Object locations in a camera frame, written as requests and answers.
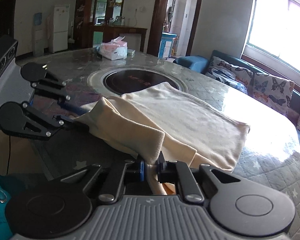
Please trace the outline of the blue small cabinet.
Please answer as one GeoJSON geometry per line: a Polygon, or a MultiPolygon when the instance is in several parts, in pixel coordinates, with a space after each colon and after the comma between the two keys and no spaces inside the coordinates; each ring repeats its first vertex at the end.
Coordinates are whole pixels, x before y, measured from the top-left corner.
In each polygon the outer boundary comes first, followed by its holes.
{"type": "Polygon", "coordinates": [[[176,38],[177,34],[162,32],[158,58],[167,59],[171,56],[173,43],[176,38]]]}

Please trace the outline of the blue corner sofa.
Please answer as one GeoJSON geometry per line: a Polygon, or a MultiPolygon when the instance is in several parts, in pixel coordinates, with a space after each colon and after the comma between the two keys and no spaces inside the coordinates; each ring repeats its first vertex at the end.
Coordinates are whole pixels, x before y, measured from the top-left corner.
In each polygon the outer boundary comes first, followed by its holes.
{"type": "Polygon", "coordinates": [[[244,94],[236,117],[251,124],[245,149],[280,160],[300,153],[300,93],[294,82],[268,74],[241,59],[214,50],[210,58],[186,56],[175,64],[203,74],[244,94]]]}

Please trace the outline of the dark wooden door frame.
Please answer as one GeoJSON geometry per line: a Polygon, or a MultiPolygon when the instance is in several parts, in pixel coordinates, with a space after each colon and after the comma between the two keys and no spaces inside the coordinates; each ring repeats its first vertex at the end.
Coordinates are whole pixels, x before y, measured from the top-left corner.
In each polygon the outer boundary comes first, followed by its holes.
{"type": "Polygon", "coordinates": [[[157,56],[162,32],[177,34],[171,56],[191,55],[202,0],[155,0],[146,53],[157,56]]]}

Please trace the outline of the dark wooden display cabinet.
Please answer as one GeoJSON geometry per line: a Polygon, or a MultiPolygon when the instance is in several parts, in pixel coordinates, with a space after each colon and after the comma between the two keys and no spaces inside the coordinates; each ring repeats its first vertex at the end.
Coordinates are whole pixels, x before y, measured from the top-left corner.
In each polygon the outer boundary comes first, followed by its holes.
{"type": "Polygon", "coordinates": [[[89,28],[105,25],[114,19],[114,9],[120,9],[123,0],[76,0],[73,21],[73,39],[75,48],[87,48],[89,28]]]}

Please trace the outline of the window with frame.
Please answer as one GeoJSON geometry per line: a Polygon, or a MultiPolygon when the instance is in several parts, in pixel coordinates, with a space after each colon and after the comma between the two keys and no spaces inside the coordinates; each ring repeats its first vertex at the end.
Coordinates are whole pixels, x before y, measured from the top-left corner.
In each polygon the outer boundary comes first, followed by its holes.
{"type": "Polygon", "coordinates": [[[255,0],[243,53],[289,78],[300,75],[300,0],[255,0]]]}

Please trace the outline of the pink tissue box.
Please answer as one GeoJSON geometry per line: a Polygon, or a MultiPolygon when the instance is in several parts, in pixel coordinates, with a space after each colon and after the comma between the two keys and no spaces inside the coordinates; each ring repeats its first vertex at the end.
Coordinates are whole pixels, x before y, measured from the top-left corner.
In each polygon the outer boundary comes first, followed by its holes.
{"type": "Polygon", "coordinates": [[[128,47],[124,39],[124,37],[119,36],[110,42],[101,43],[98,49],[99,54],[111,61],[125,59],[128,47]]]}

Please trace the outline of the cream knit garment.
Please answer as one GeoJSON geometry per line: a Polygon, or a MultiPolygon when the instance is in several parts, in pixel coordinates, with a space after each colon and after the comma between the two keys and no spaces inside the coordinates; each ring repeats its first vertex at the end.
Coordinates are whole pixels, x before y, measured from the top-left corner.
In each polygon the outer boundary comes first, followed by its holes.
{"type": "Polygon", "coordinates": [[[159,153],[197,168],[207,163],[233,171],[249,125],[163,82],[147,89],[100,98],[77,121],[112,148],[140,155],[154,166],[159,153]]]}

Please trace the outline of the water dispenser with bottle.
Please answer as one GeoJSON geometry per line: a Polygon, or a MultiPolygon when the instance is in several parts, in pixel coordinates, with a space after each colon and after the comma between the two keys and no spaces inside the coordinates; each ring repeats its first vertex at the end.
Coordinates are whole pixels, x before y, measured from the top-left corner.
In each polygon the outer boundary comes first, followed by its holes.
{"type": "Polygon", "coordinates": [[[41,12],[37,12],[33,16],[32,45],[35,57],[44,55],[44,32],[41,12]]]}

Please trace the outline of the round black induction cooktop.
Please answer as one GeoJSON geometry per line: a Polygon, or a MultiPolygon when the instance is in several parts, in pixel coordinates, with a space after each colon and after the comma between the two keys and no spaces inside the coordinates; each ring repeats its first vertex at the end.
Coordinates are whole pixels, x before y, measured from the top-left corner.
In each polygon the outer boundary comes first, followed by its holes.
{"type": "Polygon", "coordinates": [[[138,92],[167,82],[175,89],[188,91],[184,81],[161,70],[149,67],[109,67],[98,70],[87,78],[88,86],[104,96],[138,92]]]}

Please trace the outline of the white refrigerator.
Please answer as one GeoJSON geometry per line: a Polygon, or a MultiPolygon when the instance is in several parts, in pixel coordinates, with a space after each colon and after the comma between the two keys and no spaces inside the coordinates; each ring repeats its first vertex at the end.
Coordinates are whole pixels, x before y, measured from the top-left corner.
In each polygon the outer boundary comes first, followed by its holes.
{"type": "Polygon", "coordinates": [[[68,48],[70,5],[55,5],[47,18],[47,40],[49,51],[56,53],[68,48]]]}

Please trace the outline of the small butterfly print cushion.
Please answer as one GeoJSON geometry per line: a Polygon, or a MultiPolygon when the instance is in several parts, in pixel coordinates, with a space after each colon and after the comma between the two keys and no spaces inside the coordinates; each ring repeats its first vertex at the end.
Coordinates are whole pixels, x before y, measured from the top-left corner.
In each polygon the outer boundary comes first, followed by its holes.
{"type": "Polygon", "coordinates": [[[215,56],[212,57],[205,75],[244,94],[248,94],[250,81],[253,78],[253,72],[249,69],[235,66],[215,56]]]}

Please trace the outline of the large butterfly print cushion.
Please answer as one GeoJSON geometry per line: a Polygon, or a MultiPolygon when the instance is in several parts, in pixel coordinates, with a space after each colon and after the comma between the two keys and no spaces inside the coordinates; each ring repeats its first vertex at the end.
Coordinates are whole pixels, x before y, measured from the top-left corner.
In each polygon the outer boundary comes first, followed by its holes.
{"type": "Polygon", "coordinates": [[[254,76],[252,97],[287,116],[295,83],[277,76],[256,73],[254,76]]]}

